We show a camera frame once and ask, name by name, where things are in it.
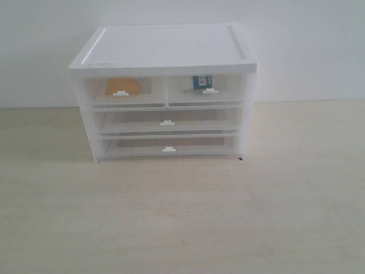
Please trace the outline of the white bottle teal label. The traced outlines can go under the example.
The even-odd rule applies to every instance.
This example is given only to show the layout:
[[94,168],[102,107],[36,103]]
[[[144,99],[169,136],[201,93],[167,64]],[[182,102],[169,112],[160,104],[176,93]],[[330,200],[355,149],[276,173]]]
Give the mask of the white bottle teal label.
[[180,89],[186,92],[206,90],[212,86],[211,75],[188,76],[180,79]]

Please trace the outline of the yellow cheese wedge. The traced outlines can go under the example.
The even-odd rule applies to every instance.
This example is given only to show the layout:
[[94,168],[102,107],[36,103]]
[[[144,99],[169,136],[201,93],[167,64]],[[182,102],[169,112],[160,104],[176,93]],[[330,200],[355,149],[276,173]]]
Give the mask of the yellow cheese wedge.
[[107,80],[106,95],[113,95],[118,91],[138,94],[141,91],[141,85],[133,78],[111,78]]

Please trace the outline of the white plastic drawer cabinet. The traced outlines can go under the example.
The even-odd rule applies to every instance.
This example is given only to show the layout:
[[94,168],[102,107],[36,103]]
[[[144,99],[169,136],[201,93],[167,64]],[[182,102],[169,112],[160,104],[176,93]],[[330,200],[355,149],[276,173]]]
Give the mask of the white plastic drawer cabinet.
[[[140,156],[106,158],[102,156],[102,140],[107,138],[148,138],[150,136],[236,134],[239,155],[247,154],[247,143],[256,87],[258,60],[246,42],[241,27],[235,23],[191,25],[102,26],[87,41],[69,65],[71,80],[78,99],[94,161],[126,158],[163,158],[179,156]],[[170,107],[167,79],[176,76],[244,74],[245,100],[223,106]],[[161,78],[166,85],[165,107],[93,108],[86,101],[83,81],[90,78]],[[235,130],[148,131],[101,134],[96,130],[95,112],[155,111],[209,108],[239,108],[241,119]]]

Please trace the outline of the clear bottom wide drawer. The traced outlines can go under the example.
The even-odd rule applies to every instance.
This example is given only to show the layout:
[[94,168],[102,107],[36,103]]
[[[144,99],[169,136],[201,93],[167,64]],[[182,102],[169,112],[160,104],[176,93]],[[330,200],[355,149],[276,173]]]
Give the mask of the clear bottom wide drawer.
[[148,138],[107,138],[102,140],[106,158],[140,156],[239,155],[236,134],[150,136]]

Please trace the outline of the clear wide drawer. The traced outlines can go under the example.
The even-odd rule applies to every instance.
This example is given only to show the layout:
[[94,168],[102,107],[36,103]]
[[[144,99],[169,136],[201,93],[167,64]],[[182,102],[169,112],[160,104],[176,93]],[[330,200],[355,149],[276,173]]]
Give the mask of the clear wide drawer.
[[95,112],[101,134],[148,131],[235,130],[239,108]]
[[148,138],[107,138],[102,140],[106,158],[140,156],[239,155],[236,134],[150,136]]

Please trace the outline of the clear middle wide drawer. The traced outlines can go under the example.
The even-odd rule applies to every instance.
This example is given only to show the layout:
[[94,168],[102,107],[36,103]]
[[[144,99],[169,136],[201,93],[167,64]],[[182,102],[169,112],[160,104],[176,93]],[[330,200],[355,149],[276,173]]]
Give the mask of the clear middle wide drawer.
[[95,112],[101,134],[148,131],[235,130],[239,108]]

